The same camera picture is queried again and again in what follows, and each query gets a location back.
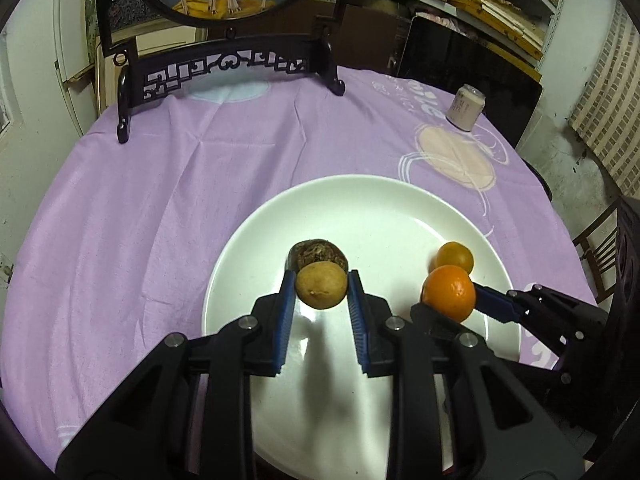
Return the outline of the small orange tangerine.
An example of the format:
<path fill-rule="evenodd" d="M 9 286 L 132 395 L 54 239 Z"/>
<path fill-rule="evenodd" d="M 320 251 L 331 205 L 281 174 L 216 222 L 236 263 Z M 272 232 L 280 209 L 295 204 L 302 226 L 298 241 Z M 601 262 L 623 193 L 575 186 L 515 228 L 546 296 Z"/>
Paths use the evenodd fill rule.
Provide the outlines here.
<path fill-rule="evenodd" d="M 460 266 L 446 264 L 427 275 L 421 301 L 450 320 L 462 323 L 475 308 L 475 287 L 468 272 Z"/>

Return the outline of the yellow-green longan fruit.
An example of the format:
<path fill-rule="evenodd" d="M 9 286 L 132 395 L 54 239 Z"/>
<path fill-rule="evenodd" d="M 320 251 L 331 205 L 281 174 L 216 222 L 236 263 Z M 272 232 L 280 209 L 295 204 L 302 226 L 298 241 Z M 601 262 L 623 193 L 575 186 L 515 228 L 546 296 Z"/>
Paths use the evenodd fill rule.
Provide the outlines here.
<path fill-rule="evenodd" d="M 337 306 L 347 292 L 347 273 L 336 263 L 319 261 L 297 273 L 295 290 L 309 307 L 326 310 Z"/>

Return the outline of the small yellow-orange kumquat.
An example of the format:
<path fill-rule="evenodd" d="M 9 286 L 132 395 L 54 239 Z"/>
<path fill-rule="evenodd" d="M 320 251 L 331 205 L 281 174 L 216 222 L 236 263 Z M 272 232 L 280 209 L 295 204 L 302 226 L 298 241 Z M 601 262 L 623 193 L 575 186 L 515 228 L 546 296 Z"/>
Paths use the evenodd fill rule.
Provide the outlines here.
<path fill-rule="evenodd" d="M 447 242 L 436 252 L 432 269 L 440 266 L 458 266 L 470 274 L 474 269 L 474 256 L 466 246 L 458 242 Z"/>

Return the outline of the white oval plate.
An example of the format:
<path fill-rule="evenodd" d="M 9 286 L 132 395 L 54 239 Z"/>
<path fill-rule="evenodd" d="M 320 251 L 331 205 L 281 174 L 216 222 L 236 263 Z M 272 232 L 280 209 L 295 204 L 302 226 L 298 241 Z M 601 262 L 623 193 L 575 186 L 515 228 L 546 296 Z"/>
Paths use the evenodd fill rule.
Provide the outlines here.
<path fill-rule="evenodd" d="M 288 255 L 326 240 L 345 255 L 339 304 L 324 310 L 295 297 Z M 202 330 L 213 334 L 273 294 L 294 298 L 280 373 L 250 384 L 255 451 L 297 479 L 382 479 L 390 445 L 393 381 L 373 376 L 379 328 L 404 328 L 436 252 L 458 242 L 474 259 L 472 280 L 506 292 L 512 281 L 484 234 L 456 208 L 416 186 L 375 176 L 327 177 L 294 186 L 258 207 L 232 234 L 210 276 Z"/>

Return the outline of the wooden chair at right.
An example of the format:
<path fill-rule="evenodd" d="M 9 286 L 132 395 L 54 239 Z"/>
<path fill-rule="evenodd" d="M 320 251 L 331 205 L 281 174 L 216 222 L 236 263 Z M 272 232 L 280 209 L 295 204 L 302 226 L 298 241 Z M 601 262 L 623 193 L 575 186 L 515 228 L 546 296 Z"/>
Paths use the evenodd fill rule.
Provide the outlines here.
<path fill-rule="evenodd" d="M 573 240 L 573 244 L 579 252 L 579 259 L 586 264 L 589 270 L 594 286 L 594 299 L 598 304 L 602 304 L 604 300 L 610 298 L 615 288 L 615 285 L 606 286 L 603 278 L 606 272 L 614 270 L 616 266 L 617 223 L 613 224 L 611 231 L 600 242 L 595 242 L 592 237 L 608 220 L 617 216 L 617 209 L 621 201 L 620 198 L 616 198 Z"/>

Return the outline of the purple tablecloth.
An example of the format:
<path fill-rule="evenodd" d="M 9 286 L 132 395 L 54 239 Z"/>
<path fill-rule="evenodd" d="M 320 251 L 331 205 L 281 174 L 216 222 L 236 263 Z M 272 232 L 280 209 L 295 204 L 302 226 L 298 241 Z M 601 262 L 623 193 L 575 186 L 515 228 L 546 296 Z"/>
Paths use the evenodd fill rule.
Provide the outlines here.
<path fill-rule="evenodd" d="M 272 196 L 334 174 L 425 188 L 487 237 L 513 284 L 592 300 L 564 223 L 486 119 L 452 128 L 452 97 L 370 70 L 344 96 L 241 67 L 139 110 L 127 143 L 104 112 L 74 146 L 17 255 L 1 344 L 4 403 L 48 466 L 170 332 L 198 336 L 221 249 Z"/>

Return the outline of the white ceramic cup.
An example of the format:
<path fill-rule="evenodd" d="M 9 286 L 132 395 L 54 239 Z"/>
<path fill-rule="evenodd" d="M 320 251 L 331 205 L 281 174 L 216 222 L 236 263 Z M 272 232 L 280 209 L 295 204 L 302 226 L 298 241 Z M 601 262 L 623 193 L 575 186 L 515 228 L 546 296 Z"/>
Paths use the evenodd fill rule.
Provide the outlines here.
<path fill-rule="evenodd" d="M 459 88 L 454 100 L 447 110 L 446 118 L 451 125 L 470 132 L 485 107 L 486 98 L 483 92 L 469 84 Z"/>

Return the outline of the black chair back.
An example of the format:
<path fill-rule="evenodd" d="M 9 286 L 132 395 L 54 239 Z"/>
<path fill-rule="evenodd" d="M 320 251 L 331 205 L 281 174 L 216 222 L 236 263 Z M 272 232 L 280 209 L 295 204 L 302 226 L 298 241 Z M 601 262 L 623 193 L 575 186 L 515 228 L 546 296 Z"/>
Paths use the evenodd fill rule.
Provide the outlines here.
<path fill-rule="evenodd" d="M 417 16 L 411 21 L 397 75 L 451 94 L 468 84 L 485 96 L 484 115 L 513 146 L 534 114 L 542 85 L 460 32 Z"/>

